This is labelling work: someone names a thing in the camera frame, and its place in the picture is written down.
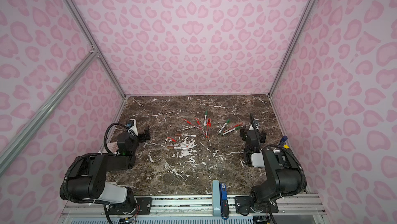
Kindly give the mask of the green cap marker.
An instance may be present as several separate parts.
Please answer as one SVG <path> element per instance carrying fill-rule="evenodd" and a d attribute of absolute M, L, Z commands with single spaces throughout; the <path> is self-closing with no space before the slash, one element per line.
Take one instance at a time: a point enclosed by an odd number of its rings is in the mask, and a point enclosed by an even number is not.
<path fill-rule="evenodd" d="M 229 133 L 232 133 L 232 132 L 234 132 L 234 131 L 237 131 L 237 130 L 239 130 L 241 127 L 237 127 L 237 128 L 234 128 L 233 130 L 230 130 L 230 131 L 228 131 L 228 132 L 226 132 L 226 133 L 222 133 L 222 136 L 225 136 L 225 135 L 227 135 L 227 134 L 229 134 Z"/>

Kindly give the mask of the green cap marker pen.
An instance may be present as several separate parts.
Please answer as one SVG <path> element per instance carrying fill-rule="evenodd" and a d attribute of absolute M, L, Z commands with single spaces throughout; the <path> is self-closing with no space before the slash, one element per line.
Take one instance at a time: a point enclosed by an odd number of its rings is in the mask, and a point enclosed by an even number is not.
<path fill-rule="evenodd" d="M 221 128 L 218 131 L 218 134 L 221 135 L 223 130 L 225 129 L 225 127 L 228 125 L 228 123 L 230 122 L 230 119 L 227 119 L 226 122 L 221 126 Z"/>

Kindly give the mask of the brown cap marker pen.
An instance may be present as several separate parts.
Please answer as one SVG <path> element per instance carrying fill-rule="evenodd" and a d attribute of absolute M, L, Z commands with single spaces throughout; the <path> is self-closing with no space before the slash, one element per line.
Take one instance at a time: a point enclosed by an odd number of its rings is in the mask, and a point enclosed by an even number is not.
<path fill-rule="evenodd" d="M 172 150 L 189 150 L 189 147 L 183 147 L 183 146 L 167 146 L 167 149 L 172 149 Z"/>

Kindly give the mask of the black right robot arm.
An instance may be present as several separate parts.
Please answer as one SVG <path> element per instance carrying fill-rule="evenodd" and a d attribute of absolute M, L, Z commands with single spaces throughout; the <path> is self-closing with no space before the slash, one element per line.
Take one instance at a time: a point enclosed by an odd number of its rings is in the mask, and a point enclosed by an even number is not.
<path fill-rule="evenodd" d="M 261 147 L 266 141 L 266 133 L 258 130 L 258 125 L 243 127 L 240 136 L 245 142 L 244 160 L 249 167 L 263 168 L 266 180 L 251 188 L 250 207 L 256 211 L 276 205 L 276 200 L 294 196 L 307 185 L 302 165 L 287 146 L 287 137 L 278 144 Z"/>

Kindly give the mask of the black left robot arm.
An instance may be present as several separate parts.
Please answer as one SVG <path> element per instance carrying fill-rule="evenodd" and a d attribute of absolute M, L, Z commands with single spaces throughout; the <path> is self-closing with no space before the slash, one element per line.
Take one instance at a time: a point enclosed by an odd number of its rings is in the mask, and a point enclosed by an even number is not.
<path fill-rule="evenodd" d="M 125 131 L 117 137 L 117 150 L 112 152 L 107 141 L 111 128 L 115 126 L 120 126 Z M 106 175 L 112 171 L 132 169 L 139 145 L 150 139 L 150 127 L 146 127 L 144 132 L 139 134 L 134 119 L 125 125 L 118 122 L 110 124 L 103 139 L 106 152 L 78 156 L 64 176 L 60 197 L 79 204 L 127 205 L 135 208 L 136 201 L 132 189 L 108 183 Z"/>

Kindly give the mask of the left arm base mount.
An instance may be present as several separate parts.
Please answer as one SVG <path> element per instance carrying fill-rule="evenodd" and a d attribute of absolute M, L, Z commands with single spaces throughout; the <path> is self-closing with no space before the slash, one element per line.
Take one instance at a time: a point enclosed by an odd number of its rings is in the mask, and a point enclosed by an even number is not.
<path fill-rule="evenodd" d="M 138 197 L 127 198 L 124 203 L 111 204 L 108 209 L 109 215 L 133 215 L 137 210 L 139 215 L 149 215 L 153 198 Z"/>

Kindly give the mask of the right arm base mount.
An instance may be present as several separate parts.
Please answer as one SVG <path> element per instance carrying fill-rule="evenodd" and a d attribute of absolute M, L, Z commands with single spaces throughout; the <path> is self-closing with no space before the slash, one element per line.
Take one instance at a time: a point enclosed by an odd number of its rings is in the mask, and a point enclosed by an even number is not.
<path fill-rule="evenodd" d="M 257 202 L 251 196 L 234 197 L 235 209 L 237 214 L 248 216 L 249 214 L 268 214 L 270 212 L 278 213 L 278 205 L 276 201 Z"/>

